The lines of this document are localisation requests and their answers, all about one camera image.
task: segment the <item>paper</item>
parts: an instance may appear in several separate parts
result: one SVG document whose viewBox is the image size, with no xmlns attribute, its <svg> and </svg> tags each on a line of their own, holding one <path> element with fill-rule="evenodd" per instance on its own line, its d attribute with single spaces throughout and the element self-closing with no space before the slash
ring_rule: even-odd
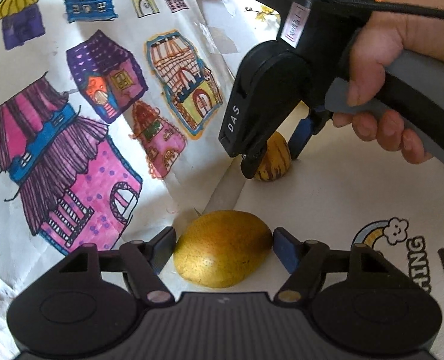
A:
<svg viewBox="0 0 444 360">
<path fill-rule="evenodd" d="M 0 0 L 0 360 L 8 304 L 64 255 L 205 209 L 233 78 L 203 25 L 195 0 Z"/>
<path fill-rule="evenodd" d="M 288 174 L 273 183 L 248 180 L 235 205 L 301 241 L 332 249 L 365 243 L 381 251 L 440 304 L 443 322 L 432 352 L 444 359 L 444 165 L 406 163 L 399 152 L 360 141 L 352 128 L 327 125 Z M 289 277 L 272 254 L 231 290 L 267 290 Z M 343 278 L 329 275 L 326 285 Z"/>
</svg>

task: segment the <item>drawn roof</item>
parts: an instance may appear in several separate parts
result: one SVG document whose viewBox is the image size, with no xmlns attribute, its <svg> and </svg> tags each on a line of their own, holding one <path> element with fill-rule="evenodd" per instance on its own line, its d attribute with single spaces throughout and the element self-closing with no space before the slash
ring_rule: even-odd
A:
<svg viewBox="0 0 444 360">
<path fill-rule="evenodd" d="M 36 4 L 39 0 L 1 0 L 0 1 L 0 19 L 6 16 L 21 12 L 29 5 Z"/>
<path fill-rule="evenodd" d="M 0 170 L 7 171 L 16 156 L 26 147 L 68 101 L 68 95 L 58 93 L 45 75 L 0 105 Z"/>
<path fill-rule="evenodd" d="M 107 136 L 108 126 L 77 116 L 38 159 L 19 189 L 31 233 L 36 235 L 49 212 L 59 205 L 77 176 L 87 173 L 89 161 L 97 157 L 98 145 Z"/>
<path fill-rule="evenodd" d="M 97 30 L 85 42 L 67 50 L 67 63 L 77 85 L 84 81 L 88 72 L 105 75 L 129 58 L 133 58 L 132 54 L 101 30 Z M 139 70 L 140 67 L 135 69 L 137 76 L 142 74 Z"/>
<path fill-rule="evenodd" d="M 149 127 L 159 116 L 160 110 L 152 108 L 143 101 L 137 101 L 132 108 L 132 117 L 139 124 L 141 131 Z"/>
</svg>

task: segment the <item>finger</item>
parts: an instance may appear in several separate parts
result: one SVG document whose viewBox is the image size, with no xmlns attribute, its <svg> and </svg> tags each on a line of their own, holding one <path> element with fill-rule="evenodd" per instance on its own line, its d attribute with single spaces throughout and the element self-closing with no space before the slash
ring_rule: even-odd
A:
<svg viewBox="0 0 444 360">
<path fill-rule="evenodd" d="M 348 105 L 371 100 L 385 81 L 385 66 L 390 65 L 404 46 L 394 21 L 397 16 L 374 13 L 360 31 L 350 54 Z"/>
<path fill-rule="evenodd" d="M 432 158 L 431 154 L 425 152 L 424 145 L 418 135 L 410 129 L 406 129 L 402 133 L 401 150 L 405 161 L 411 164 L 421 164 Z"/>
<path fill-rule="evenodd" d="M 388 110 L 379 120 L 377 128 L 377 142 L 382 149 L 389 152 L 400 150 L 404 121 L 400 114 L 394 110 Z"/>
<path fill-rule="evenodd" d="M 336 112 L 334 115 L 332 115 L 332 124 L 334 127 L 344 127 L 352 123 L 352 118 L 353 116 L 351 114 Z"/>
<path fill-rule="evenodd" d="M 361 112 L 352 119 L 352 128 L 357 137 L 365 142 L 370 142 L 376 138 L 377 121 L 374 115 L 368 112 Z"/>
</svg>

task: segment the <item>gray grip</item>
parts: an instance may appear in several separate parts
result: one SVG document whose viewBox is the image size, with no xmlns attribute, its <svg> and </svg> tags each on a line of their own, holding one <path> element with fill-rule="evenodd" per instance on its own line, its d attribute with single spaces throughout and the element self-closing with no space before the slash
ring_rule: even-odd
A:
<svg viewBox="0 0 444 360">
<path fill-rule="evenodd" d="M 386 71 L 418 90 L 444 110 L 444 63 L 404 50 L 400 57 L 386 68 Z M 347 114 L 369 111 L 377 120 L 389 109 L 377 99 L 372 99 L 364 105 L 349 107 L 346 103 L 347 89 L 347 81 L 341 78 L 334 80 L 325 98 L 326 109 Z M 411 128 L 418 134 L 425 151 L 444 163 L 444 150 L 409 120 L 405 118 L 403 120 L 406 128 Z"/>
</svg>

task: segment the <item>striped fruit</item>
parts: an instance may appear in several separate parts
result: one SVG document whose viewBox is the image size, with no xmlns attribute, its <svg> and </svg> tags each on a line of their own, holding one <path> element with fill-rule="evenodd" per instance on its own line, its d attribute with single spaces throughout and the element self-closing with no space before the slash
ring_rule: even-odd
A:
<svg viewBox="0 0 444 360">
<path fill-rule="evenodd" d="M 290 168 L 289 147 L 279 132 L 274 132 L 267 141 L 267 152 L 254 176 L 257 180 L 274 181 L 280 179 Z"/>
</svg>

